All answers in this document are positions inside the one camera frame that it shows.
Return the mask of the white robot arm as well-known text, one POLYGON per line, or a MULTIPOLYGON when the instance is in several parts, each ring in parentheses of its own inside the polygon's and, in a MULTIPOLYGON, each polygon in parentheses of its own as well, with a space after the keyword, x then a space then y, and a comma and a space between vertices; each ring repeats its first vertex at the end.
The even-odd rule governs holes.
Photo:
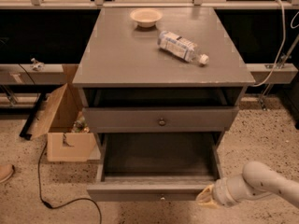
POLYGON ((299 183, 280 175, 266 164, 251 161, 243 166, 242 173, 218 179, 206 186, 196 201, 204 207, 232 207, 242 201, 256 201, 277 195, 299 207, 299 183))

